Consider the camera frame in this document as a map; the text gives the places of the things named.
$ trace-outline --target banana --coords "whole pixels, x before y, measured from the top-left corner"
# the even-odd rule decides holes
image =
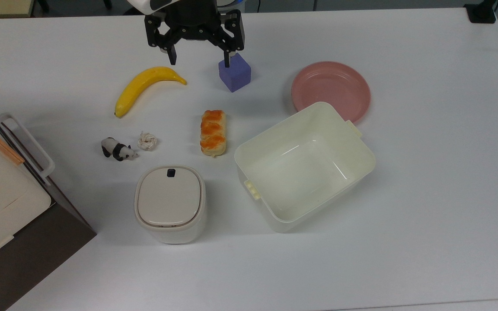
[[[168,67],[153,67],[142,71],[126,86],[115,106],[115,116],[122,118],[132,108],[136,99],[150,85],[159,81],[178,81],[183,85],[187,82],[176,71]]]

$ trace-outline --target blue block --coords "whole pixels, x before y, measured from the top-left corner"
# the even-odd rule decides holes
[[[220,79],[230,92],[235,92],[251,82],[251,67],[239,54],[231,57],[229,68],[224,67],[224,61],[218,63],[218,71]]]

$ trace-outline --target white container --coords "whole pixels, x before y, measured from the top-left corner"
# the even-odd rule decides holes
[[[160,242],[183,244],[205,228],[205,183],[183,165],[148,170],[138,181],[134,212],[142,227]]]
[[[360,136],[330,104],[317,102],[239,146],[239,179],[271,228],[286,232],[374,169]]]

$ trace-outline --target toy panda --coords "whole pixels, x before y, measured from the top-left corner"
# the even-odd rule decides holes
[[[118,161],[122,161],[123,159],[131,160],[139,157],[139,154],[132,150],[130,146],[121,144],[112,137],[101,140],[101,148],[103,149],[103,154],[105,155],[105,157],[108,158],[112,154],[113,158],[117,159]]]

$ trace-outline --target container lid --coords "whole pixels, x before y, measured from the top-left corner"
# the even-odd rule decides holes
[[[146,224],[182,226],[201,207],[201,183],[187,167],[158,167],[140,181],[137,209]]]

